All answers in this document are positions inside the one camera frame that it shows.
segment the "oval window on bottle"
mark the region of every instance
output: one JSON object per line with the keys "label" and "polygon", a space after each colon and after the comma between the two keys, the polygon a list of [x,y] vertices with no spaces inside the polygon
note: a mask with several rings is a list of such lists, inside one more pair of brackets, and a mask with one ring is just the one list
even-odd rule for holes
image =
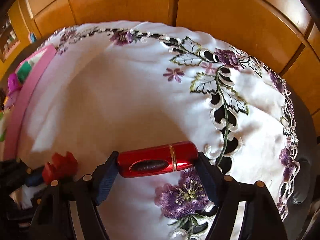
{"label": "oval window on bottle", "polygon": [[169,166],[169,163],[167,163],[164,160],[145,160],[140,161],[135,164],[133,164],[130,168],[131,171],[160,171],[165,169]]}

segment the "red plastic object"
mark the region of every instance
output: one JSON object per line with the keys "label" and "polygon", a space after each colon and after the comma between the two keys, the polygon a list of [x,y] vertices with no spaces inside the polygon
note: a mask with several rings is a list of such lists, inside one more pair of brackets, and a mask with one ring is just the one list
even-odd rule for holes
{"label": "red plastic object", "polygon": [[193,167],[198,158],[196,146],[189,141],[122,152],[117,163],[122,177],[133,178],[181,171]]}
{"label": "red plastic object", "polygon": [[55,179],[74,176],[78,171],[78,162],[71,152],[67,152],[65,157],[55,153],[51,159],[52,165],[47,162],[42,171],[42,178],[47,185]]}

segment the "gold ring band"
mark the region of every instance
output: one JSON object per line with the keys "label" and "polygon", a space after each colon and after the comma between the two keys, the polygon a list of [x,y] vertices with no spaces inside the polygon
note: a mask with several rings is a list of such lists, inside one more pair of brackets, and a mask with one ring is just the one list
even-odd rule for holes
{"label": "gold ring band", "polygon": [[169,144],[169,149],[170,149],[170,154],[172,159],[172,171],[177,171],[177,158],[171,144]]}

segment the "embroidered tablecloth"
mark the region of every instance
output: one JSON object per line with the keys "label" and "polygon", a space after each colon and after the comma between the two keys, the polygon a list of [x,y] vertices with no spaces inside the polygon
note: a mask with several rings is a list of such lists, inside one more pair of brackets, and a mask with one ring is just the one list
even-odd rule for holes
{"label": "embroidered tablecloth", "polygon": [[[290,92],[272,66],[164,24],[84,24],[56,31],[49,43],[58,53],[33,93],[18,149],[32,168],[70,151],[79,178],[113,150],[190,140],[237,181],[264,181],[285,218],[298,139]],[[193,169],[117,176],[98,209],[119,240],[204,239],[217,211]],[[243,211],[240,203],[232,239]]]}

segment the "red perfume atomizer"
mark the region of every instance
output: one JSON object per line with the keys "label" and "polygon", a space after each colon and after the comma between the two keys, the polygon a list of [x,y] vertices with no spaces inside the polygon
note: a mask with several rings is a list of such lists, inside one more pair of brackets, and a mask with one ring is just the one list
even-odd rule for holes
{"label": "red perfume atomizer", "polygon": [[197,158],[196,146],[185,141],[122,152],[117,164],[122,177],[134,178],[188,169]]}

